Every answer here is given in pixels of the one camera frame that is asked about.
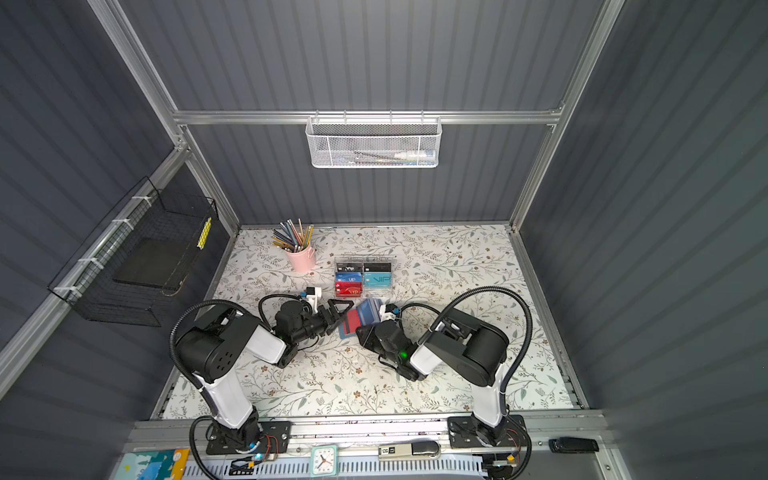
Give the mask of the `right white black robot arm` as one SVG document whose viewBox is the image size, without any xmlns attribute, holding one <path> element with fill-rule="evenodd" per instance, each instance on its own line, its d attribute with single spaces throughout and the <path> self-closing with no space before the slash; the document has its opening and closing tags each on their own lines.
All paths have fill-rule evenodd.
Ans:
<svg viewBox="0 0 768 480">
<path fill-rule="evenodd" d="M 509 345 L 506 334 L 453 308 L 434 329 L 413 342 L 398 317 L 400 309 L 387 305 L 382 312 L 389 318 L 356 329 L 360 345 L 409 381 L 424 380 L 441 365 L 452 369 L 472 385 L 471 423 L 464 430 L 484 446 L 500 445 L 506 415 L 500 371 Z"/>
</svg>

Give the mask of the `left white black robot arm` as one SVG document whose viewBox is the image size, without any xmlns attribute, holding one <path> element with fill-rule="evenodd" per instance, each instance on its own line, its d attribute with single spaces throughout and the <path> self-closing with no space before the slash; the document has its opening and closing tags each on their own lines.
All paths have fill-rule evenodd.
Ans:
<svg viewBox="0 0 768 480">
<path fill-rule="evenodd" d="M 170 333 L 176 369 L 207 404 L 216 439 L 234 451 L 255 451 L 267 438 L 235 372 L 242 354 L 284 368 L 302 342 L 333 333 L 354 307 L 349 300 L 322 304 L 308 293 L 280 297 L 273 323 L 233 301 L 211 299 L 187 308 Z"/>
</svg>

